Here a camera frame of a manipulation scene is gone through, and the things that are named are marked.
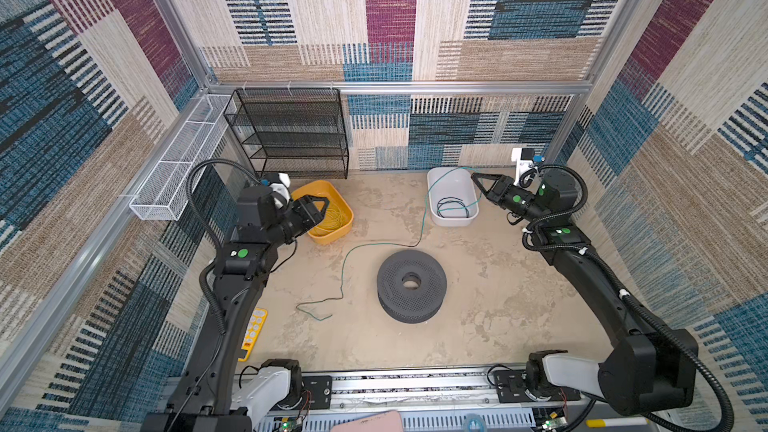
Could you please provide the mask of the grey perforated cable spool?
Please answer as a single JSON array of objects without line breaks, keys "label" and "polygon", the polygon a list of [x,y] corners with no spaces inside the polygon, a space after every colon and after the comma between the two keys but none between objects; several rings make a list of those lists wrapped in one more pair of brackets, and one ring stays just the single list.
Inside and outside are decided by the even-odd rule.
[{"label": "grey perforated cable spool", "polygon": [[448,283],[444,269],[432,256],[404,250],[389,256],[377,274],[382,309],[406,324],[428,321],[442,307]]}]

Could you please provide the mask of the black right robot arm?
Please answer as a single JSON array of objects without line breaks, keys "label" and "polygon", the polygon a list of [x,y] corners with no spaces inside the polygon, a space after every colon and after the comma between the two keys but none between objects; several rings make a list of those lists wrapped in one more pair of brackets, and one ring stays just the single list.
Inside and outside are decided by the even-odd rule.
[{"label": "black right robot arm", "polygon": [[698,377],[720,408],[717,431],[730,431],[735,413],[726,390],[698,356],[698,343],[685,329],[673,329],[632,294],[572,221],[586,206],[585,180],[573,169],[535,165],[517,178],[474,172],[474,184],[490,203],[526,224],[522,245],[540,254],[565,277],[603,327],[612,351],[601,362],[564,350],[530,354],[525,383],[529,394],[548,398],[562,388],[601,401],[624,417],[641,416],[669,431],[679,425],[660,412],[692,404]]}]

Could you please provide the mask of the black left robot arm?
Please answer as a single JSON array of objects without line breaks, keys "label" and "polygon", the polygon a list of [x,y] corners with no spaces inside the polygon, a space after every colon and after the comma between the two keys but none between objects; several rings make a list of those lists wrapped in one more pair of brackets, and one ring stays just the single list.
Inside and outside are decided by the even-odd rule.
[{"label": "black left robot arm", "polygon": [[236,224],[212,238],[215,257],[199,275],[208,303],[200,335],[161,412],[150,413],[144,431],[251,431],[274,407],[307,406],[299,363],[271,359],[238,385],[235,371],[252,313],[279,268],[279,249],[319,225],[330,201],[290,194],[287,175],[256,177],[244,168],[246,186],[237,199]]}]

